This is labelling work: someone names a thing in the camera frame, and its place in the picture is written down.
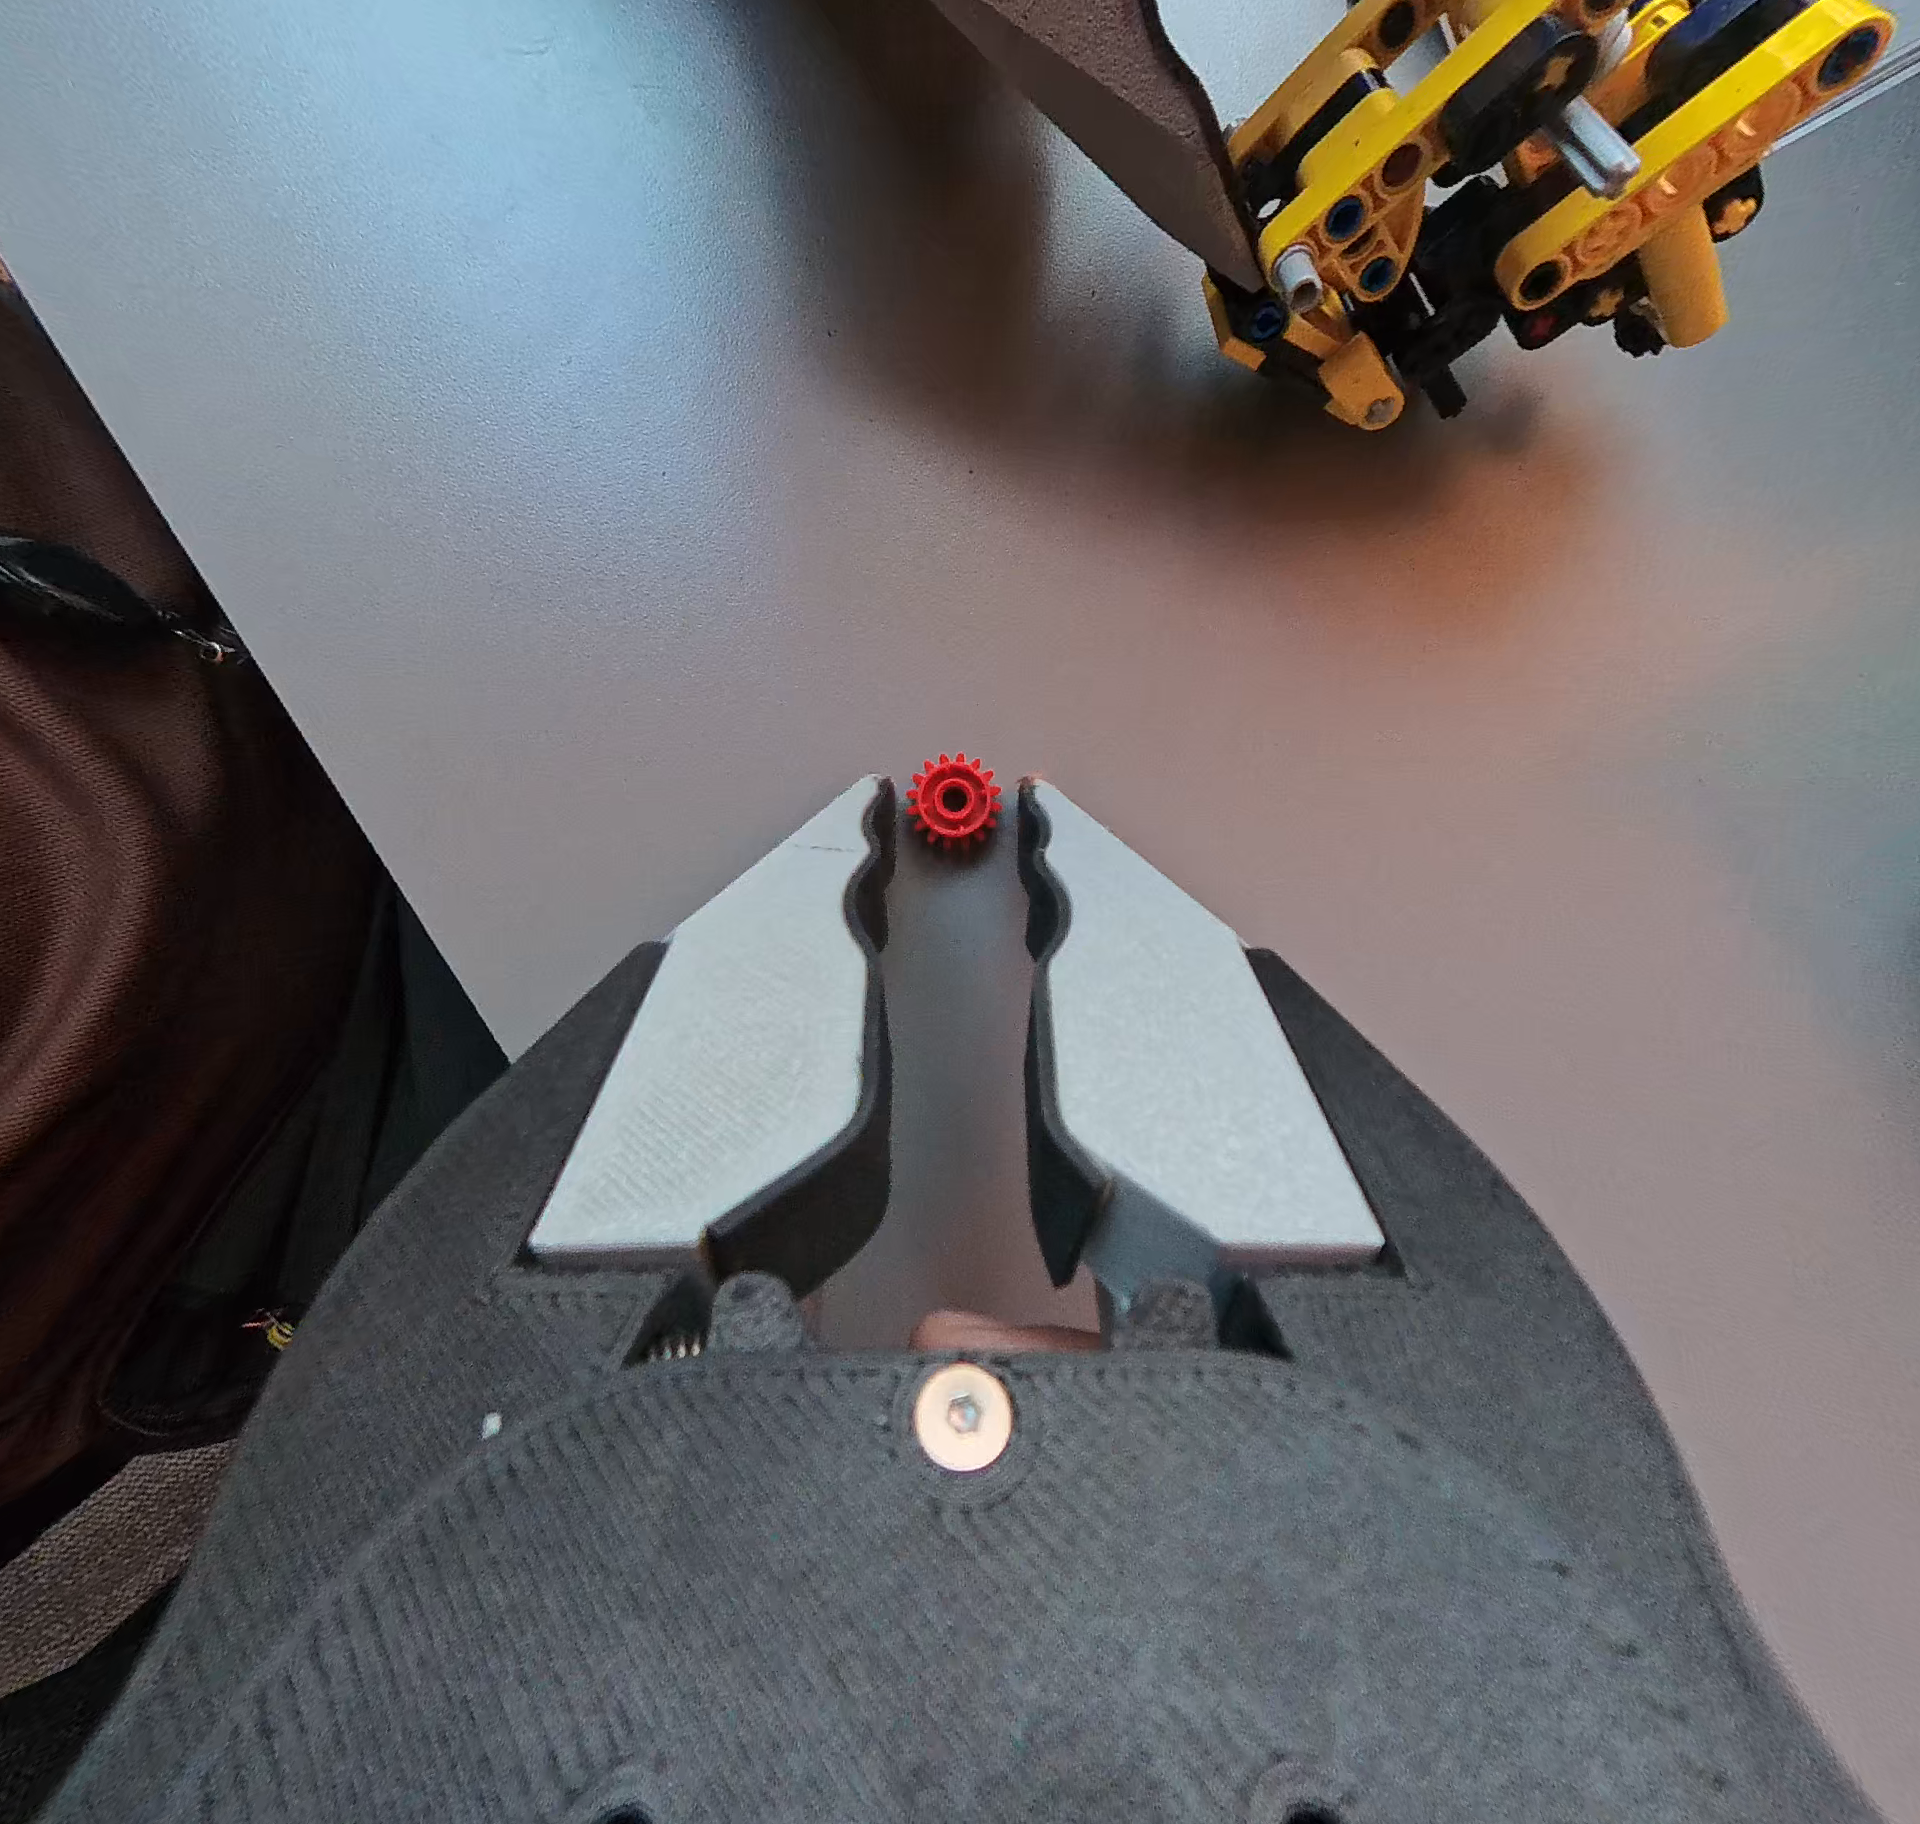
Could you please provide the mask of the red lego gear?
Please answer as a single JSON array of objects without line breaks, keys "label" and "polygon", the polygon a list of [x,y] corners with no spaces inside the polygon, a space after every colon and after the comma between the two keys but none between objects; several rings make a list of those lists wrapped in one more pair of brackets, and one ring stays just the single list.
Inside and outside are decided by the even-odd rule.
[{"label": "red lego gear", "polygon": [[1001,816],[1004,792],[994,771],[961,752],[926,760],[910,783],[910,824],[932,849],[963,853],[986,843]]}]

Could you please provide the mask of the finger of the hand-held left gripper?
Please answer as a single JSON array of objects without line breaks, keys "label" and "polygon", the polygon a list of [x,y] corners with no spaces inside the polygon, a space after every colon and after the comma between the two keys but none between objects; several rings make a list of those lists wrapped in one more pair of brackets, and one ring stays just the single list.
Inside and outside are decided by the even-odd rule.
[{"label": "finger of the hand-held left gripper", "polygon": [[1265,288],[1225,128],[1158,0],[932,5],[1173,239]]}]

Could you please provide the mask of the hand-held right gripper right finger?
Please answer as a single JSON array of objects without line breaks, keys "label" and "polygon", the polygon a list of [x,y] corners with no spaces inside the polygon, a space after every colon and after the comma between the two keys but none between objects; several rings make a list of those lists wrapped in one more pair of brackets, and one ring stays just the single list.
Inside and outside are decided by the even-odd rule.
[{"label": "hand-held right gripper right finger", "polygon": [[1026,1203],[1049,1279],[1216,1306],[1390,1249],[1241,935],[1050,783],[1020,783]]}]

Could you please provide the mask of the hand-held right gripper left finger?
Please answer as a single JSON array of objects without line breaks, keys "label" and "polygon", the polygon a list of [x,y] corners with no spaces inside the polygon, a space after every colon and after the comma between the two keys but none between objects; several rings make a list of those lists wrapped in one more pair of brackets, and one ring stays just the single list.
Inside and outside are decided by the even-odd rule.
[{"label": "hand-held right gripper left finger", "polygon": [[806,1299],[877,1235],[896,833],[896,785],[858,777],[641,953],[649,980],[528,1231],[528,1264],[761,1274]]}]

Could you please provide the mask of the yellow lego bulldozer model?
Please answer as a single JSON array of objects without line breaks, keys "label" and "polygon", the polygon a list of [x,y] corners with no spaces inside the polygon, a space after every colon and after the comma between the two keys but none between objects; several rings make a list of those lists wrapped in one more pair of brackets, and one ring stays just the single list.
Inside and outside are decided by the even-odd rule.
[{"label": "yellow lego bulldozer model", "polygon": [[1211,267],[1217,343],[1361,431],[1455,418],[1499,328],[1707,343],[1765,157],[1895,37],[1874,0],[1350,0],[1229,142],[1258,277]]}]

